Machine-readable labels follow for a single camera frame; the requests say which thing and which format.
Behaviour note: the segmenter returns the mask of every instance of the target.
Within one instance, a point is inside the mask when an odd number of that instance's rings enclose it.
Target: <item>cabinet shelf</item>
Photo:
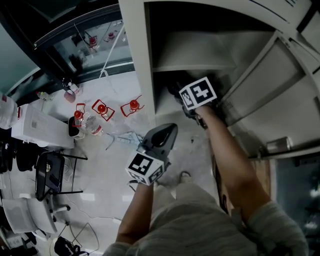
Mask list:
[[[153,49],[153,71],[225,70],[236,65],[218,34],[170,32]]]

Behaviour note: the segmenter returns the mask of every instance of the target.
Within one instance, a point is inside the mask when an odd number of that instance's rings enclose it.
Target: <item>chair backrest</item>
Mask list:
[[[26,198],[2,199],[2,204],[5,216],[15,234],[37,230],[37,226],[30,215]]]
[[[34,232],[38,229],[51,234],[57,232],[45,201],[40,202],[36,198],[3,199],[2,204],[5,216],[15,234]]]

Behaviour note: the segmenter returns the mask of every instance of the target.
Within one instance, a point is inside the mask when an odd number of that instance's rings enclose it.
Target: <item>striped shirt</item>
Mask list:
[[[148,235],[133,245],[116,242],[104,256],[260,256],[279,246],[292,256],[308,255],[301,229],[272,201],[240,230],[215,203],[175,201],[151,222]]]

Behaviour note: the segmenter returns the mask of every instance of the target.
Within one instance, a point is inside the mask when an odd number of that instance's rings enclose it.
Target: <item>open cabinet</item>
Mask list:
[[[268,142],[281,138],[292,151],[319,142],[320,55],[297,31],[310,1],[119,3],[151,125],[200,131],[168,86],[207,76],[249,157],[268,154]]]

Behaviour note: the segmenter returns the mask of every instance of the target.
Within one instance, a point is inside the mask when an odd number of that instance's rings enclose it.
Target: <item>white appliance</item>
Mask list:
[[[18,108],[18,121],[13,125],[11,136],[39,147],[73,149],[74,139],[68,135],[68,124],[25,104]]]

